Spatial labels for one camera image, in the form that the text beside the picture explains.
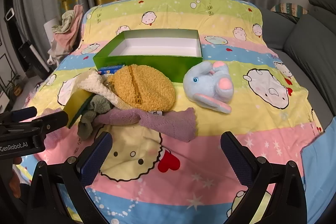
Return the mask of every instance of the blue plush toy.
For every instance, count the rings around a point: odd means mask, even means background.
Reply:
[[[183,78],[184,92],[189,100],[202,107],[230,113],[227,104],[233,96],[233,83],[227,65],[203,61],[192,67]]]

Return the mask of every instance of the open cardboard box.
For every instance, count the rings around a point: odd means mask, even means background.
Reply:
[[[97,69],[113,65],[147,65],[172,82],[203,61],[197,30],[148,29],[123,31],[93,58]]]

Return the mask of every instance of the purple towel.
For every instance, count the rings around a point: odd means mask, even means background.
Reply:
[[[154,115],[138,108],[119,110],[113,108],[105,114],[98,115],[94,123],[124,126],[134,124],[153,129],[180,141],[189,142],[196,135],[196,115],[194,109],[189,107],[185,111],[170,111],[163,116]]]

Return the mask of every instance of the screw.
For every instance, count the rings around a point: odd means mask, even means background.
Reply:
[[[257,161],[260,162],[261,164],[264,164],[266,162],[266,159],[264,157],[258,157]]]
[[[45,165],[45,161],[41,160],[37,163],[38,167],[42,167],[43,165]]]
[[[72,164],[72,163],[74,163],[76,160],[77,160],[76,157],[70,157],[70,158],[68,158],[67,162],[70,163],[70,164]]]
[[[291,167],[296,167],[295,161],[290,160],[288,163]]]

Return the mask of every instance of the yellow fuzzy pouch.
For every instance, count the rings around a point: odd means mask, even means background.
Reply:
[[[107,79],[112,91],[129,105],[145,111],[169,111],[175,102],[172,82],[146,65],[130,65]]]

